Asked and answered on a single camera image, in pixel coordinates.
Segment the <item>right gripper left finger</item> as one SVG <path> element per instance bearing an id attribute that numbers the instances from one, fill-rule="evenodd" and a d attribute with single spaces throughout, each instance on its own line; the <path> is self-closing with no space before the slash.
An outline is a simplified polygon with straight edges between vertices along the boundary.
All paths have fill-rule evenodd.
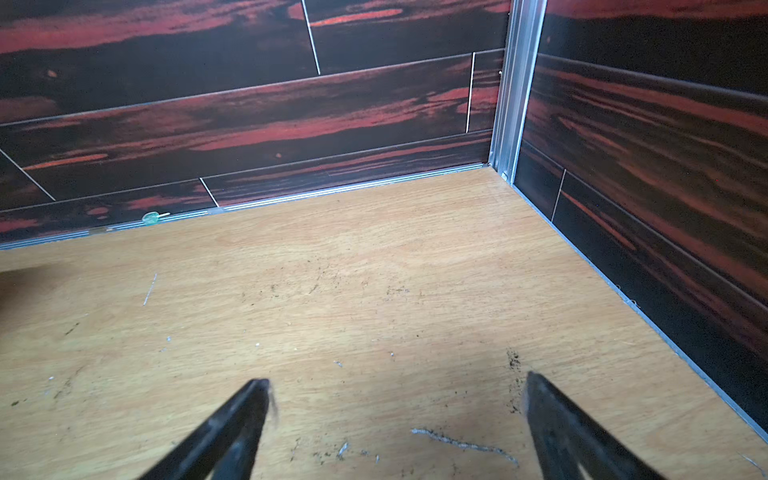
<path id="1" fill-rule="evenodd" d="M 246 382 L 142 477 L 249 479 L 270 405 L 269 380 Z"/>

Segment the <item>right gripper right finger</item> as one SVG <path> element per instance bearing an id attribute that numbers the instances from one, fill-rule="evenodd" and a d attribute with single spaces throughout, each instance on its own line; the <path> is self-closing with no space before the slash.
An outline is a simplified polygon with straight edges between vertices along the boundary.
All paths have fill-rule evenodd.
<path id="1" fill-rule="evenodd" d="M 528 422 L 545 479 L 660 479 L 545 376 L 527 373 Z"/>

